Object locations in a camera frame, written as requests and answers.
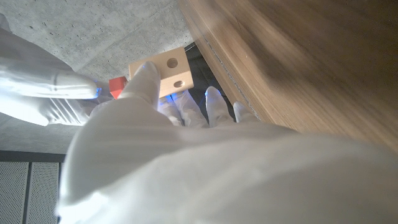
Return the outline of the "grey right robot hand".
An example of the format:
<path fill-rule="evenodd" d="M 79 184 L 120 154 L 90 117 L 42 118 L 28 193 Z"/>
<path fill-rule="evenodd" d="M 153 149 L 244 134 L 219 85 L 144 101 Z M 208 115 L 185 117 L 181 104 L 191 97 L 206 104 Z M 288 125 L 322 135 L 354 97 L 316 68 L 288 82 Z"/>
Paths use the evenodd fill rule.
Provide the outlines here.
<path fill-rule="evenodd" d="M 80 75 L 15 34 L 1 16 L 1 112 L 28 123 L 83 126 L 112 100 L 107 83 Z"/>

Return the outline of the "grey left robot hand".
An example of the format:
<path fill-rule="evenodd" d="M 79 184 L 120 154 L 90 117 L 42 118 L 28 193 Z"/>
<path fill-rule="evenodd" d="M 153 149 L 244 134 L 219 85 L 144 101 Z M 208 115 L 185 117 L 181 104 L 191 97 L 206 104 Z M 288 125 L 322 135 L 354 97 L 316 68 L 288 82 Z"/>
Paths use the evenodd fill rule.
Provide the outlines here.
<path fill-rule="evenodd" d="M 234 116 L 216 88 L 159 102 L 142 64 L 74 136 L 62 223 L 396 223 L 397 155 L 366 142 Z"/>

